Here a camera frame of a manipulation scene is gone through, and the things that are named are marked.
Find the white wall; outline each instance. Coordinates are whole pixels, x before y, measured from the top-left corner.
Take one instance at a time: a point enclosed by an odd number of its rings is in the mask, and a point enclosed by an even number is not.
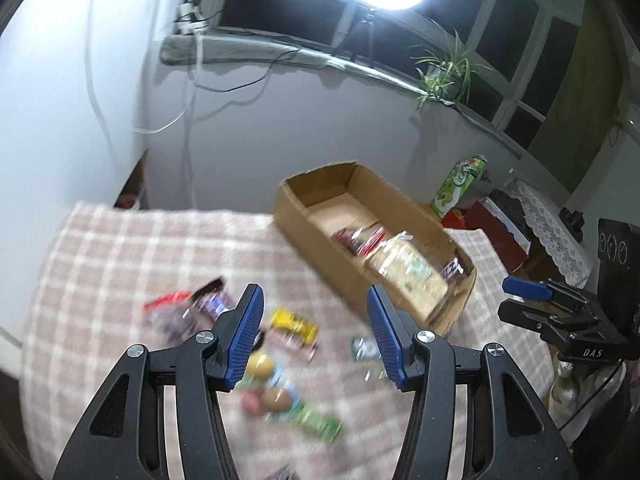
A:
[[[103,131],[90,106],[88,3],[24,0],[0,37],[0,324],[18,338],[57,225],[77,200],[113,203],[142,154],[138,136]],[[95,92],[115,123],[138,120],[155,8],[156,0],[95,0]],[[4,367],[14,370],[15,359]]]
[[[587,290],[598,285],[598,219],[609,218],[640,226],[638,202],[638,161],[640,146],[629,135],[621,133],[611,147],[605,139],[589,171],[575,189],[566,207],[584,215],[584,245],[593,255],[596,265]]]
[[[205,65],[201,83],[230,88],[265,70],[264,64]],[[186,85],[183,67],[158,65],[150,73],[145,115],[151,126],[180,112]],[[196,204],[268,212],[283,178],[339,160],[360,160],[425,202],[457,160],[475,153],[488,157],[499,184],[519,167],[514,155],[455,110],[433,103],[420,112],[415,107],[406,92],[330,68],[277,66],[267,80],[233,93],[200,90],[190,139]],[[152,207],[187,208],[184,123],[147,141]]]

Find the window sill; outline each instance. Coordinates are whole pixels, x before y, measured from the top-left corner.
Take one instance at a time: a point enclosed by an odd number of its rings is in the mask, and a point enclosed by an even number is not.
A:
[[[386,86],[400,89],[412,94],[414,97],[425,95],[425,92],[399,77],[395,77],[375,68],[369,68],[339,57],[332,56],[313,48],[298,47],[291,44],[277,43],[268,37],[244,38],[233,34],[209,33],[203,37],[203,63],[224,62],[271,62],[278,56],[283,56],[279,64],[299,66],[303,68],[335,68],[350,75],[375,79]],[[194,36],[176,34],[168,36],[162,42],[160,61],[169,66],[183,66],[195,63]],[[518,158],[522,158],[526,152],[514,140],[495,127],[465,105],[442,102],[443,105],[457,110],[471,125],[492,137]]]

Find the table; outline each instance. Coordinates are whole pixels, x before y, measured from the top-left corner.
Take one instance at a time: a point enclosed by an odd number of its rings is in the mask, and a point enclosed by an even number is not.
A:
[[[519,200],[527,225],[536,235],[568,285],[584,287],[594,260],[562,223],[560,208],[539,190],[514,178],[507,194]]]
[[[553,380],[549,352],[537,334],[498,319],[507,273],[491,243],[482,231],[449,233],[478,277],[448,341],[476,349],[500,342],[543,397]],[[20,402],[31,458],[45,480],[122,353],[134,343],[150,350],[166,345],[145,322],[142,305],[174,290],[196,290],[220,275],[235,299],[247,283],[262,286],[263,319],[287,306],[319,326],[311,364],[287,354],[276,361],[301,398],[343,421],[328,446],[284,422],[247,416],[235,392],[220,394],[240,478],[261,480],[287,463],[302,480],[392,477],[413,395],[400,393],[390,381],[364,380],[368,365],[353,361],[351,341],[370,336],[370,329],[296,253],[271,215],[130,212],[79,204],[52,241],[25,330]],[[179,480],[175,395],[165,395],[164,408],[170,477]],[[466,392],[460,387],[452,478],[462,475],[465,427]]]

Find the spider plant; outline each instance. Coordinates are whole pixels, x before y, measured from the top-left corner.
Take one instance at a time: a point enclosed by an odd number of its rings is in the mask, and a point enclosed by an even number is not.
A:
[[[447,32],[438,23],[431,20],[446,36]],[[417,68],[420,74],[422,89],[427,95],[418,98],[418,108],[428,99],[450,99],[466,104],[471,90],[471,78],[478,73],[478,69],[492,70],[491,67],[471,63],[468,59],[469,49],[460,40],[458,32],[454,29],[455,38],[449,45],[449,51],[438,56],[433,51],[423,47],[430,56],[412,57],[416,65],[427,63],[430,67],[424,73]]]

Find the blue gripper pad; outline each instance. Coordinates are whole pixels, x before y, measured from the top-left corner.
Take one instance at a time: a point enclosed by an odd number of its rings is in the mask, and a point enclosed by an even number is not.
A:
[[[218,336],[216,361],[224,370],[223,384],[232,390],[242,379],[249,354],[254,347],[264,311],[264,293],[258,285],[248,285],[238,306],[223,312],[213,331]]]
[[[502,281],[502,290],[531,301],[548,301],[553,297],[553,292],[544,283],[521,280],[515,276],[507,276]]]
[[[414,360],[413,333],[409,334],[381,285],[369,287],[367,313],[386,374],[399,390],[404,390],[407,386],[408,368]]]

